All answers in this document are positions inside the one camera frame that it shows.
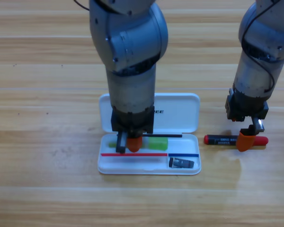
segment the wooden table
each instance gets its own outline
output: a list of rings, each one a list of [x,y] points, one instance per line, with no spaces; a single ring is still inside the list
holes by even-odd
[[[0,0],[0,227],[284,227],[284,70],[265,149],[203,144],[251,122],[227,120],[224,104],[252,2],[158,0],[170,38],[157,92],[200,96],[203,169],[110,176],[97,170],[108,90],[88,12],[72,0]]]

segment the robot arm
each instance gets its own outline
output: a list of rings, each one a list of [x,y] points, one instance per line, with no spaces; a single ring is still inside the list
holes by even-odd
[[[284,0],[256,0],[242,20],[239,39],[243,51],[225,107],[228,119],[242,122],[246,116],[252,118],[253,125],[242,129],[242,140],[238,138],[238,143],[246,144],[243,148],[237,143],[243,151],[264,131],[266,101],[284,65]]]
[[[156,62],[168,30],[155,0],[89,0],[90,30],[106,67],[117,152],[126,139],[153,133]]]

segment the orange gripper pad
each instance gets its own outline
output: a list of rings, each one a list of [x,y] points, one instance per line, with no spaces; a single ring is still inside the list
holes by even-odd
[[[127,138],[126,146],[133,153],[139,151],[142,147],[142,144],[142,136],[138,138]]]
[[[252,145],[254,144],[255,139],[256,139],[256,136],[244,136],[240,132],[238,139],[237,139],[237,143],[236,143],[237,149],[240,152],[244,152],[244,151],[249,150],[252,147]]]

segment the green eraser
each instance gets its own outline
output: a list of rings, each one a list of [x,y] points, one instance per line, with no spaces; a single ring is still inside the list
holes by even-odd
[[[141,148],[148,148],[150,150],[167,150],[169,139],[167,137],[147,137],[143,138],[143,144]],[[115,148],[117,142],[109,142],[109,148]]]
[[[148,139],[148,149],[167,150],[169,144],[167,137],[149,137]]]

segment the red marker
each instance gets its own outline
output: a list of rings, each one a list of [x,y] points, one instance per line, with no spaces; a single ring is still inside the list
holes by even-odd
[[[204,143],[207,145],[233,145],[237,143],[238,136],[225,135],[206,135]],[[266,146],[268,138],[265,136],[256,136],[253,146]]]

